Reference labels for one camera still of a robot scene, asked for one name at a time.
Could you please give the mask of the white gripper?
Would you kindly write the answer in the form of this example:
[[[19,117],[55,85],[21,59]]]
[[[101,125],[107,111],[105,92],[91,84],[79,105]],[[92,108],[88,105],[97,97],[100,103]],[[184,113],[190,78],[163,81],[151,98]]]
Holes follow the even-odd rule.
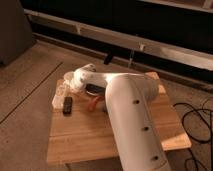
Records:
[[[83,71],[70,71],[64,74],[64,83],[69,86],[73,93],[82,92],[86,87],[88,76]]]

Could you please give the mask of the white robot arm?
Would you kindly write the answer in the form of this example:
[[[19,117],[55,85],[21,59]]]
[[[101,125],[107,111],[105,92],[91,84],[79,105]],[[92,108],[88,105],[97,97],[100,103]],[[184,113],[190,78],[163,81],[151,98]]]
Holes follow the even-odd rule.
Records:
[[[64,74],[73,93],[87,84],[105,87],[105,102],[124,171],[171,171],[147,103],[158,83],[145,74],[99,73],[87,64]]]

